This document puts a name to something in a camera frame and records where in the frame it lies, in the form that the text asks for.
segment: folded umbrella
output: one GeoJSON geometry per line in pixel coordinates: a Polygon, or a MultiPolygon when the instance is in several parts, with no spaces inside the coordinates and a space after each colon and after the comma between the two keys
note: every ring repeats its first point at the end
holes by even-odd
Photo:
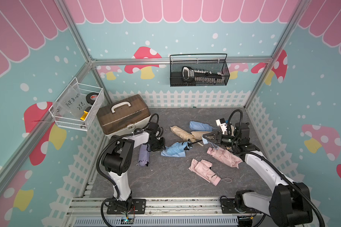
{"type": "Polygon", "coordinates": [[[188,169],[216,186],[220,182],[221,178],[211,170],[211,167],[212,163],[206,160],[201,160],[199,162],[192,159],[191,166],[188,169]]]}
{"type": "Polygon", "coordinates": [[[209,148],[207,150],[207,153],[210,156],[216,158],[218,161],[230,167],[239,168],[239,163],[242,162],[241,158],[237,157],[236,155],[231,154],[228,150],[222,149],[220,147],[218,149],[209,148]]]}
{"type": "Polygon", "coordinates": [[[176,134],[178,137],[183,139],[184,141],[191,141],[191,142],[195,142],[196,141],[195,137],[192,134],[186,132],[185,130],[181,129],[178,126],[173,126],[173,127],[170,128],[170,130],[174,134],[176,134]]]}

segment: yellow mushroom stem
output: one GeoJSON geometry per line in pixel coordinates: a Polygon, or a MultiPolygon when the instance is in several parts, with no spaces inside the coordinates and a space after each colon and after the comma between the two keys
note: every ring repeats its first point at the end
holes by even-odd
{"type": "Polygon", "coordinates": [[[236,79],[237,78],[237,71],[230,72],[229,79],[236,79]]]}
{"type": "Polygon", "coordinates": [[[266,85],[272,84],[272,78],[273,78],[274,75],[275,75],[275,73],[272,70],[270,70],[270,72],[268,73],[267,77],[265,78],[264,83],[266,85]]]}
{"type": "Polygon", "coordinates": [[[108,73],[106,73],[106,79],[107,80],[114,80],[114,79],[116,79],[116,76],[114,75],[113,72],[108,72],[108,73]]]}
{"type": "Polygon", "coordinates": [[[146,66],[144,68],[141,69],[141,79],[153,79],[154,78],[154,73],[152,71],[152,67],[151,66],[146,66]]]}

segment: floor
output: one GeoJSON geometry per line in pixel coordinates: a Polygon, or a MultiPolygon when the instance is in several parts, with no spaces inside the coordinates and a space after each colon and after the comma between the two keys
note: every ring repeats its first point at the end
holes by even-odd
{"type": "MultiPolygon", "coordinates": [[[[177,125],[189,130],[189,121],[195,120],[216,126],[216,119],[227,120],[236,108],[152,108],[150,112],[159,114],[159,125],[163,127],[166,146],[171,146],[181,139],[173,134],[171,126],[177,125]]],[[[243,122],[250,122],[245,109],[243,122]]],[[[231,122],[239,120],[239,113],[234,114],[231,122]]],[[[264,153],[256,132],[250,124],[250,142],[264,153]]],[[[251,189],[262,195],[271,196],[271,191],[260,176],[246,163],[239,164],[239,169],[231,168],[206,153],[209,145],[195,145],[186,152],[185,158],[163,157],[160,152],[150,153],[150,165],[135,166],[138,162],[139,147],[133,151],[132,164],[128,170],[129,186],[133,197],[210,197],[235,196],[237,190],[251,189]],[[232,179],[231,183],[220,181],[217,186],[208,183],[194,172],[188,170],[192,159],[202,159],[213,163],[212,170],[221,178],[232,179]]],[[[96,176],[90,197],[112,197],[112,184],[99,174],[96,176]]]]}

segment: blue wall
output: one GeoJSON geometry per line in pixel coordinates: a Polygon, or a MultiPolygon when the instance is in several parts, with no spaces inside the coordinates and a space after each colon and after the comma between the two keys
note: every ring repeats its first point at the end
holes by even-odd
{"type": "Polygon", "coordinates": [[[341,142],[338,146],[332,135],[337,132],[341,141],[341,54],[299,27],[284,49],[289,66],[284,81],[274,76],[270,86],[262,86],[250,116],[269,159],[310,187],[329,227],[341,227],[341,142]],[[327,143],[317,135],[321,131],[327,143]],[[311,136],[316,148],[322,146],[317,152],[309,145],[311,136]]]}

